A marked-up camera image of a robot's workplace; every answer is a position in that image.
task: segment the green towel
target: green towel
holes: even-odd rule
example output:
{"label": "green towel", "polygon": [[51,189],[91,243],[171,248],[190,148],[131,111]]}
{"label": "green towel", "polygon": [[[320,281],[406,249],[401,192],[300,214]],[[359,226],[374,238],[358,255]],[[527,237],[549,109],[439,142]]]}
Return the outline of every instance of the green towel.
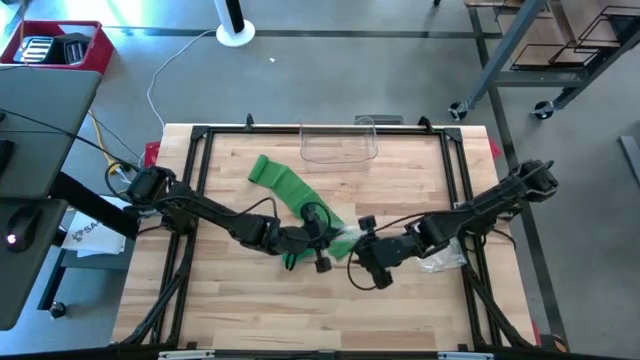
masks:
{"label": "green towel", "polygon": [[[270,161],[267,156],[260,155],[255,165],[253,165],[251,173],[249,173],[249,181],[273,191],[300,220],[302,220],[300,218],[302,206],[308,202],[315,201],[329,210],[331,227],[338,229],[344,227],[344,222],[338,215],[331,211],[320,196],[286,165]],[[318,211],[317,214],[322,221],[327,222],[327,216],[324,211]],[[352,246],[353,244],[350,241],[332,241],[328,252],[331,256],[340,260],[349,254]],[[298,255],[298,258],[313,254],[313,249],[307,249],[304,253]]]}

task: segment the white paper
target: white paper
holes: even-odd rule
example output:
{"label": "white paper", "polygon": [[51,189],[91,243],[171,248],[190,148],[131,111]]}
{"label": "white paper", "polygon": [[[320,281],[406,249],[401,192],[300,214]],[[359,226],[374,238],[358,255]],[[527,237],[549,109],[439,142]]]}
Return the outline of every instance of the white paper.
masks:
{"label": "white paper", "polygon": [[[115,197],[103,196],[102,198],[120,209],[128,205]],[[97,220],[78,212],[67,230],[62,248],[78,250],[78,257],[96,254],[117,255],[124,251],[125,242],[124,235],[120,235]]]}

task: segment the concrete floor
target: concrete floor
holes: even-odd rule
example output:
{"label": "concrete floor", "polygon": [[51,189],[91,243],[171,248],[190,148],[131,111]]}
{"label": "concrete floor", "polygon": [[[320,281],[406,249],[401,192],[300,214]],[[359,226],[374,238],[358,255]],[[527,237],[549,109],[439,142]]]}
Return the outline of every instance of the concrete floor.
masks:
{"label": "concrete floor", "polygon": [[[444,0],[438,9],[428,0],[243,0],[242,5],[247,19],[263,30],[471,30],[461,0]],[[27,16],[179,29],[218,25],[210,0],[34,0]],[[485,31],[496,31],[491,12],[481,12],[481,19]],[[161,136],[145,95],[151,77],[191,38],[115,32],[109,37],[117,54],[93,109],[141,153],[146,142]],[[635,261],[640,254],[635,241],[640,232],[640,188],[616,141],[620,135],[640,135],[632,107],[639,90],[639,60],[640,50],[631,51],[545,122],[532,120],[528,112],[535,102],[555,98],[558,89],[500,90],[518,157],[556,161],[553,173],[561,188],[551,200],[535,205],[534,214],[574,352],[640,357],[640,266]],[[208,37],[162,73],[153,98],[164,119],[178,123],[240,123],[251,112],[258,123],[350,123],[357,114],[394,114],[404,116],[406,123],[426,115],[434,123],[451,124],[448,105],[468,95],[479,73],[473,40],[259,37],[232,50]],[[488,97],[464,124],[485,125],[490,136],[499,139]],[[95,138],[90,122],[85,122],[81,135]],[[135,160],[104,136],[109,149]],[[77,143],[64,170],[106,193],[104,166],[100,153]],[[496,168],[500,176],[506,174],[503,158]],[[512,231],[532,317],[544,331],[546,320],[524,233],[518,222]],[[0,354],[109,342],[124,274],[68,272],[58,300],[70,305],[69,317],[53,322],[34,309],[54,252],[18,325],[0,333]]]}

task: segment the red bin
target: red bin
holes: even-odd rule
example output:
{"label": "red bin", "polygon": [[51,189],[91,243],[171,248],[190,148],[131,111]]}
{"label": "red bin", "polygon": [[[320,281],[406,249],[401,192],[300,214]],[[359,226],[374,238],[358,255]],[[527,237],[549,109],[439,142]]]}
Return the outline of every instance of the red bin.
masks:
{"label": "red bin", "polygon": [[[47,69],[68,69],[68,70],[90,70],[97,71],[104,75],[113,54],[113,44],[102,30],[102,24],[99,21],[44,21],[44,20],[25,20],[24,36],[59,36],[67,32],[65,26],[72,29],[73,26],[94,27],[95,33],[91,38],[91,42],[87,47],[87,52],[81,63],[75,65],[66,64],[32,64],[30,67],[47,68]],[[11,36],[9,44],[0,57],[0,64],[16,64],[13,56],[20,47],[20,25],[16,27],[16,31]]]}

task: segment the butcher block tabletop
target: butcher block tabletop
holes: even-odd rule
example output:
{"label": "butcher block tabletop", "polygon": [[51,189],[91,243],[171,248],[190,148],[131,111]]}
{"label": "butcher block tabletop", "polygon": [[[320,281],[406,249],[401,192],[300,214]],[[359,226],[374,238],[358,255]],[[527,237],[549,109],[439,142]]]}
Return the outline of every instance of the butcher block tabletop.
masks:
{"label": "butcher block tabletop", "polygon": [[[193,125],[166,126],[157,161],[181,176]],[[487,133],[482,126],[461,127],[474,194],[498,182]],[[200,171],[200,141],[191,186]],[[451,145],[460,198],[462,186]],[[437,136],[379,135],[378,155],[368,171],[310,173],[300,157],[298,135],[216,134],[205,195],[236,211],[270,196],[247,180],[258,155],[288,165],[346,223],[375,215],[378,225],[416,212],[449,209],[449,197]],[[267,202],[252,211],[271,215]],[[278,201],[283,225],[300,225]],[[141,229],[157,224],[148,219]],[[508,231],[506,224],[498,227]],[[401,224],[380,235],[399,234]],[[155,302],[160,289],[170,233],[158,229],[137,239],[118,310],[113,341],[129,335]],[[513,244],[490,233],[485,246],[496,302],[522,336],[534,342]],[[178,252],[176,268],[182,258]],[[346,273],[346,260],[316,273],[314,258],[287,271],[280,257],[241,247],[223,229],[200,221],[189,278],[180,345],[230,350],[456,350],[471,346],[469,317],[460,270],[425,273],[417,259],[392,269],[394,284],[360,291]],[[372,284],[360,266],[355,281]],[[163,338],[169,333],[175,296],[167,307]],[[486,311],[477,298],[487,341]]]}

